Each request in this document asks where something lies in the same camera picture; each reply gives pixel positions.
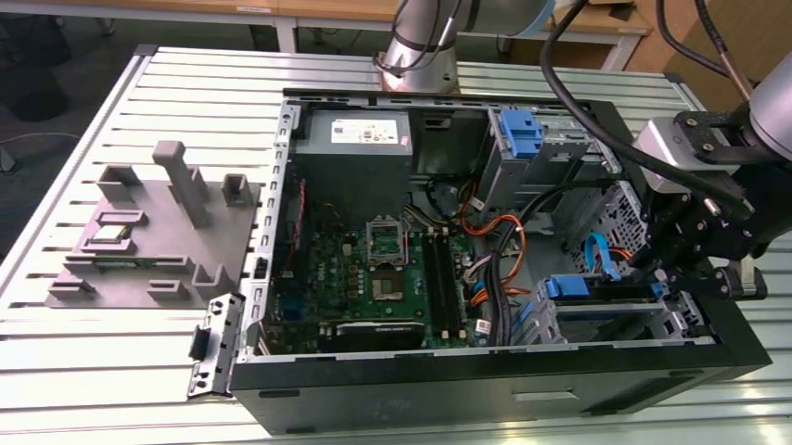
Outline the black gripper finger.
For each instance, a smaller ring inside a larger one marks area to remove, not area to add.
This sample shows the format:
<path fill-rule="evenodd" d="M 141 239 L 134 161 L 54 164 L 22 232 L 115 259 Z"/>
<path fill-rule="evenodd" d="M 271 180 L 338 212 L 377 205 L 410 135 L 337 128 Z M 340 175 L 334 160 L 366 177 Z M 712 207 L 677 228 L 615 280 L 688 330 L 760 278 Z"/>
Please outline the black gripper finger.
<path fill-rule="evenodd" d="M 632 275 L 679 273 L 700 278 L 714 270 L 710 259 L 743 260 L 752 251 L 752 232 L 712 204 L 692 194 L 648 191 L 640 219 L 647 224 L 644 244 L 632 256 Z"/>
<path fill-rule="evenodd" d="M 665 281 L 675 291 L 724 300 L 764 300 L 767 280 L 754 259 L 730 261 L 726 266 L 684 270 L 663 269 Z"/>

